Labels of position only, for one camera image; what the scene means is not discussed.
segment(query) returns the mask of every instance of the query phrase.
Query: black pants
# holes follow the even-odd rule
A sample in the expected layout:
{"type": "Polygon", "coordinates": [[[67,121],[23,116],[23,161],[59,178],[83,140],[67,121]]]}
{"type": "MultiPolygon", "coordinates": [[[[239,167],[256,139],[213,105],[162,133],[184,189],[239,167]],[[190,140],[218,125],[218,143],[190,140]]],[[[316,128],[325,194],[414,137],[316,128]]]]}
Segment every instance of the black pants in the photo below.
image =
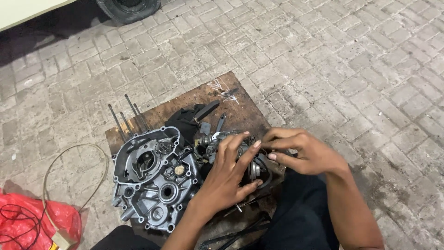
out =
{"type": "MultiPolygon", "coordinates": [[[[339,242],[327,206],[322,176],[308,176],[288,169],[270,227],[252,249],[330,250],[339,242]]],[[[153,242],[135,235],[131,227],[118,226],[91,250],[159,250],[153,242]]]]}

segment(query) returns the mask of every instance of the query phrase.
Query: fingernail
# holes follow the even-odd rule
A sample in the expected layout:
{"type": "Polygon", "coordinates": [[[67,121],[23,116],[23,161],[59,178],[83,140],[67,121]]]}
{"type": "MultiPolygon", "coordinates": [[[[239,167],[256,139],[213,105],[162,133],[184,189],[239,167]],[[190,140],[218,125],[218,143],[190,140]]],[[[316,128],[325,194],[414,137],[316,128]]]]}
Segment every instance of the fingernail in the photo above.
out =
{"type": "Polygon", "coordinates": [[[270,160],[276,160],[276,154],[275,153],[270,153],[270,154],[268,154],[267,155],[267,157],[270,159],[270,160]]]}
{"type": "Polygon", "coordinates": [[[253,144],[253,147],[254,147],[254,148],[257,148],[257,147],[259,147],[259,146],[261,145],[261,143],[262,143],[261,140],[256,141],[256,142],[253,144]]]}
{"type": "Polygon", "coordinates": [[[262,184],[264,183],[264,181],[261,180],[261,179],[256,179],[256,180],[254,180],[254,182],[255,182],[256,185],[258,185],[258,186],[260,186],[260,185],[262,185],[262,184]]]}

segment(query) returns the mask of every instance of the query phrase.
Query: hand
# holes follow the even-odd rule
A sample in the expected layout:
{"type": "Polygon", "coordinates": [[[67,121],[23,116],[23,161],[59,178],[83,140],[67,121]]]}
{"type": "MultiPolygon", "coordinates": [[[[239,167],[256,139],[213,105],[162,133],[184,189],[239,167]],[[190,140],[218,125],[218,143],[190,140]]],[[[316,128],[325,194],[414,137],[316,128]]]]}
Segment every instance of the hand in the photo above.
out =
{"type": "Polygon", "coordinates": [[[317,175],[349,170],[347,161],[340,154],[304,129],[271,128],[262,141],[264,149],[296,149],[297,158],[277,152],[267,157],[298,173],[317,175]]]}
{"type": "Polygon", "coordinates": [[[200,190],[190,203],[198,207],[198,213],[207,221],[217,212],[241,202],[262,184],[262,180],[239,187],[245,170],[261,148],[256,141],[236,162],[238,147],[249,136],[249,132],[229,135],[219,143],[213,167],[200,190]]]}

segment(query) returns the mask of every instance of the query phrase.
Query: tire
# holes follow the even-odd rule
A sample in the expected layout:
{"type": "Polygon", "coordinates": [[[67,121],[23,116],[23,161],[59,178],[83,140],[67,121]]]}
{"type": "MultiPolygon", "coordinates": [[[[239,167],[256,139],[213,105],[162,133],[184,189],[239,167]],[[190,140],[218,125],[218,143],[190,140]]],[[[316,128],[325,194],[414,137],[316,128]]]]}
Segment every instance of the tire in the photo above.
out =
{"type": "Polygon", "coordinates": [[[122,24],[131,24],[147,18],[156,13],[160,8],[160,0],[96,1],[105,14],[122,24]]]}

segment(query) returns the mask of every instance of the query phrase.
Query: brick pavement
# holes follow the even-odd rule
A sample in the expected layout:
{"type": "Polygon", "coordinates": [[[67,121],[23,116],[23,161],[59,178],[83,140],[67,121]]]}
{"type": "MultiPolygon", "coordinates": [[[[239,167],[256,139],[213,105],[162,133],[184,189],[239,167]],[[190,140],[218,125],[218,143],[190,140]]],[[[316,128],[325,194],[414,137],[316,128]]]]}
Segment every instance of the brick pavement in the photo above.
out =
{"type": "MultiPolygon", "coordinates": [[[[39,196],[65,146],[108,150],[107,104],[130,115],[123,94],[146,110],[232,70],[273,126],[306,128],[344,155],[388,249],[444,249],[443,9],[440,0],[174,0],[143,21],[107,21],[27,54],[29,38],[3,41],[2,186],[39,196]]],[[[80,205],[104,160],[69,151],[50,197],[80,205]]],[[[121,223],[110,176],[88,205],[81,249],[121,223]]]]}

